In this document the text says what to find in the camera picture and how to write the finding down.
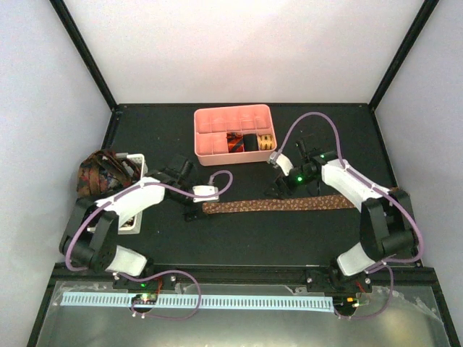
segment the brown patterned cloth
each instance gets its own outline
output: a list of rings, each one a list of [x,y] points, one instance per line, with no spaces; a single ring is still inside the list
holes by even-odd
[[[257,211],[311,211],[340,210],[355,208],[342,195],[326,195],[324,197],[302,197],[297,199],[245,200],[234,202],[204,202],[203,212],[215,213],[257,212]]]

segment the white cable clip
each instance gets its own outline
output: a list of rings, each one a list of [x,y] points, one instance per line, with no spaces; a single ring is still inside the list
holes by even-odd
[[[278,168],[278,164],[276,163],[276,160],[280,156],[280,153],[278,151],[272,152],[270,154],[270,157],[268,157],[267,163],[271,164],[274,168]]]
[[[114,205],[114,203],[116,202],[116,200],[114,199],[115,197],[117,197],[117,195],[113,195],[111,197],[107,197],[106,200],[108,200],[108,202],[110,202],[111,204],[108,205],[107,207],[105,207],[104,209],[108,208],[109,206],[111,205]]]
[[[346,162],[345,160],[343,160],[343,163],[344,163],[344,172],[347,172],[351,166],[348,162]]]

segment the white plastic strip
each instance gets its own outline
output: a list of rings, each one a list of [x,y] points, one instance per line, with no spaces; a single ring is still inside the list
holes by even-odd
[[[131,307],[136,295],[68,292],[63,294],[61,306]],[[135,307],[194,309],[196,304],[197,295],[161,294],[155,304],[137,304]],[[324,296],[203,295],[200,308],[333,312],[333,299]]]

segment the black mat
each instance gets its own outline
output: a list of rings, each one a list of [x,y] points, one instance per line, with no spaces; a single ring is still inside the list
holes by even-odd
[[[267,163],[200,166],[193,148],[193,114],[215,105],[127,105],[114,137],[117,152],[143,153],[149,169],[162,168],[175,154],[195,160],[206,180],[219,169],[234,174],[231,189],[221,201],[264,199],[276,172]],[[292,122],[308,111],[329,115],[338,127],[344,157],[373,181],[391,187],[386,157],[365,104],[271,104],[277,140],[281,144]],[[334,150],[334,136],[323,119],[306,119],[295,129],[285,149],[294,163],[299,159],[294,141],[305,137],[310,147]],[[217,178],[223,187],[226,178]],[[322,194],[333,194],[322,187]],[[307,196],[301,189],[298,196]],[[183,221],[183,208],[164,200],[143,212],[142,231],[120,236],[132,248],[158,264],[183,265],[327,265],[331,258],[356,244],[360,214],[356,210],[318,212],[257,212],[212,216]]]

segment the white wall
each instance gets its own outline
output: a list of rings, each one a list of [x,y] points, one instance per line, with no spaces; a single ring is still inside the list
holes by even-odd
[[[463,1],[441,1],[377,111],[463,340]]]
[[[0,6],[0,336],[25,346],[110,111],[49,1]]]
[[[366,103],[422,0],[66,0],[120,103]]]

